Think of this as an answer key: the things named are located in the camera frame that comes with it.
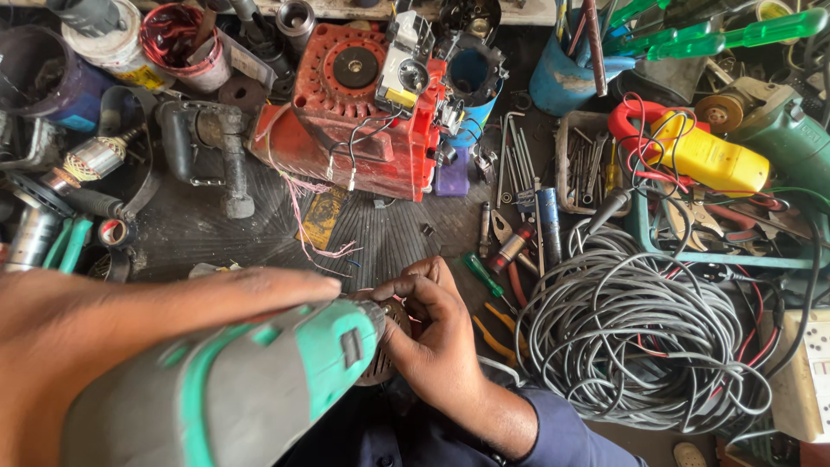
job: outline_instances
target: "green and gray power drill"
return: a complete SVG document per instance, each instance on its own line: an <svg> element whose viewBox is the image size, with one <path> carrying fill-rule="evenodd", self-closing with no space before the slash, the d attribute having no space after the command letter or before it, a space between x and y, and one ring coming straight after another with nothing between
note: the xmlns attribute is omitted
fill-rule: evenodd
<svg viewBox="0 0 830 467"><path fill-rule="evenodd" d="M695 115L712 133L769 159L791 186L830 198L830 135L804 113L802 100L791 86L745 76L701 99Z"/></svg>
<svg viewBox="0 0 830 467"><path fill-rule="evenodd" d="M65 467L270 467L354 383L387 310L336 299L165 342L87 387Z"/></svg>

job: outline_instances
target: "coiled gray cable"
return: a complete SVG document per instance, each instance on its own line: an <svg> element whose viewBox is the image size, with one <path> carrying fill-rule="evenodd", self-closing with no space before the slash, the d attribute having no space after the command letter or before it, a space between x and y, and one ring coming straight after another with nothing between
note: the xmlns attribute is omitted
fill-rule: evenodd
<svg viewBox="0 0 830 467"><path fill-rule="evenodd" d="M622 230L584 237L587 222L517 317L515 342L526 327L530 346L522 369L585 420L703 433L766 411L769 383L734 360L743 335L729 298L676 259L640 252ZM680 271L666 278L658 262ZM747 406L748 379L761 385L757 406Z"/></svg>

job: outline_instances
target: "dark blue shirt sleeve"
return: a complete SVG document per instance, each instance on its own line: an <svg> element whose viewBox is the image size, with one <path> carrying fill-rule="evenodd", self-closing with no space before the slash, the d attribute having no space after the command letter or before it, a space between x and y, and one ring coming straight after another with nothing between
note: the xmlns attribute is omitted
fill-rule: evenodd
<svg viewBox="0 0 830 467"><path fill-rule="evenodd" d="M515 391L536 410L539 433L517 467L646 467L641 458L592 432L562 396L539 389Z"/></svg>

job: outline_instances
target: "power strip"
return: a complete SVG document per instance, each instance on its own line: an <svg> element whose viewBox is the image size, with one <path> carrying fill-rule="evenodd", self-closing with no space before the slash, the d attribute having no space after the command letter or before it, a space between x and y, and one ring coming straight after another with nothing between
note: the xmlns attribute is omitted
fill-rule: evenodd
<svg viewBox="0 0 830 467"><path fill-rule="evenodd" d="M774 366L790 348L800 322L800 310L784 314L781 341L766 368ZM795 357L770 385L776 429L808 443L830 442L830 310L810 312Z"/></svg>

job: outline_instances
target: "red motor housing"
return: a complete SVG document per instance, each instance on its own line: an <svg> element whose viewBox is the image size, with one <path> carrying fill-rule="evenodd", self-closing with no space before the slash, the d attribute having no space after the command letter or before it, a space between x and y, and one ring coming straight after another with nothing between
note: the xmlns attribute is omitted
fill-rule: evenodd
<svg viewBox="0 0 830 467"><path fill-rule="evenodd" d="M318 25L297 69L291 108L276 117L270 137L259 141L252 139L248 149L267 164L326 179L329 148L341 141L348 143L352 130L364 118L389 116L374 105L374 90L387 47L381 32ZM344 51L346 54L337 60ZM358 73L363 70L364 74L352 79L354 73L344 71L344 65ZM441 80L446 69L446 62L431 59L427 64L429 86L418 97L413 117L410 120L395 119L386 130L353 144L356 189L412 201L420 201L424 189L428 191L435 160L427 158L427 150L435 150L439 140L438 128L432 121L437 103L444 99L446 88ZM376 76L366 74L372 70ZM338 76L345 84L338 81ZM280 109L275 106L262 109L256 123L256 135L267 131L278 111ZM355 139L377 130L384 123L369 122L358 131ZM271 145L270 157L266 144ZM348 146L341 145L337 151L341 154L334 154L332 180L347 185L352 170Z"/></svg>

